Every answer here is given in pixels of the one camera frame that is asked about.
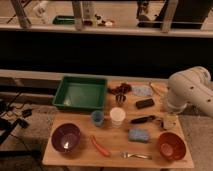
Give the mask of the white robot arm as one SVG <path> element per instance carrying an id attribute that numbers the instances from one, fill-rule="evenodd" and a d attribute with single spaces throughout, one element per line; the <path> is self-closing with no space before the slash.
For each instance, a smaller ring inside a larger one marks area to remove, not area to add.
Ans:
<path id="1" fill-rule="evenodd" d="M 172 74 L 164 96 L 166 110 L 169 113 L 181 113 L 191 103 L 213 118 L 213 90 L 210 82 L 210 72 L 201 66 Z"/>

